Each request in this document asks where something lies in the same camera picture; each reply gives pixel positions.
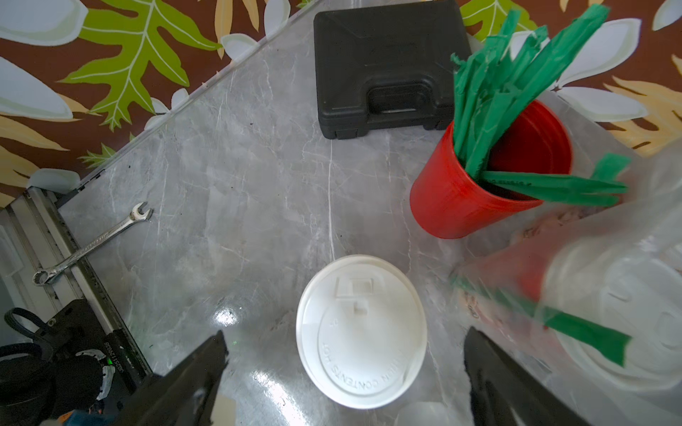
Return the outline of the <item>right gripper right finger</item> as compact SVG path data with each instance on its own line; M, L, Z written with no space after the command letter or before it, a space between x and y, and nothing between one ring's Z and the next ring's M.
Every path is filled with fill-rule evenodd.
M466 333L464 363L476 425L587 424L476 328Z

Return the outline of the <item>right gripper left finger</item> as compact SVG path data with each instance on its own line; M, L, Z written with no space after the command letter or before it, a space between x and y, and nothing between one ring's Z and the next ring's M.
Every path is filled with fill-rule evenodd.
M115 425L211 425L228 350L221 331L166 376L154 376L114 420Z

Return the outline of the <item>green straw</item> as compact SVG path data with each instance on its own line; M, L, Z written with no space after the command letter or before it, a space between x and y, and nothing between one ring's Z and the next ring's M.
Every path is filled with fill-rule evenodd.
M483 296L513 312L521 313L540 322L545 328L591 346L612 363L620 367L625 366L626 349L632 340L630 335L550 306L542 307L540 303L513 290L491 288L468 280L463 275L456 275L450 281L453 286Z

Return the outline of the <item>clear plastic carrier bag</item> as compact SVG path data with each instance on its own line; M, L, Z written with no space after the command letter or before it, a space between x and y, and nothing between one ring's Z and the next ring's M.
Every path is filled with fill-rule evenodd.
M681 143L634 158L608 209L559 206L449 277L449 319L593 424L681 422Z

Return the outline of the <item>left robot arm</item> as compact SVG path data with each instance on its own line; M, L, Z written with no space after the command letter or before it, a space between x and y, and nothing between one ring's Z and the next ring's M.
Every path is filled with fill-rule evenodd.
M37 425L73 411L118 415L152 374L126 332L106 332L85 299L49 321L19 307L4 320L25 339L1 348L3 425Z

